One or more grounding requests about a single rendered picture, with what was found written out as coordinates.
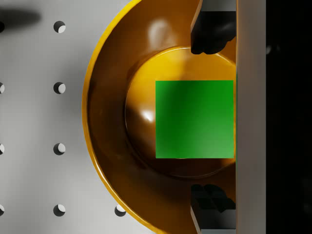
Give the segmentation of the yellow bowl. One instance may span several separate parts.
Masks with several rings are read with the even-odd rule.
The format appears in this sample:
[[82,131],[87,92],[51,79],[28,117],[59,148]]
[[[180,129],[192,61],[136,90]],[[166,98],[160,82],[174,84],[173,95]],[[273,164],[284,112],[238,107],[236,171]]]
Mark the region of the yellow bowl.
[[112,197],[157,234],[197,234],[193,184],[215,184],[235,199],[235,159],[158,159],[154,79],[138,73],[157,56],[172,77],[235,79],[236,40],[214,55],[190,52],[199,0],[131,0],[107,26],[91,56],[82,91],[82,125],[92,163]]

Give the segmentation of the green cube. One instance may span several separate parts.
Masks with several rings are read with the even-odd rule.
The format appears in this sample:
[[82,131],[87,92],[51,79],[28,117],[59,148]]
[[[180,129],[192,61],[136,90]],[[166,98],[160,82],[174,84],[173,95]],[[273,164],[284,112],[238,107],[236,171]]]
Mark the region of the green cube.
[[231,80],[156,81],[156,158],[234,157]]

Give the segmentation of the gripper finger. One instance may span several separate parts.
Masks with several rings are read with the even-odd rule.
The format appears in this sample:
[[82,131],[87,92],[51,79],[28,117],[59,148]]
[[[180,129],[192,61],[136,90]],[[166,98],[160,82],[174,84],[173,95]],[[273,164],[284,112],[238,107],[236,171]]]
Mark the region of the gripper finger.
[[236,234],[236,204],[216,185],[191,186],[191,217],[197,234]]
[[199,0],[191,23],[191,52],[212,55],[236,36],[236,0]]

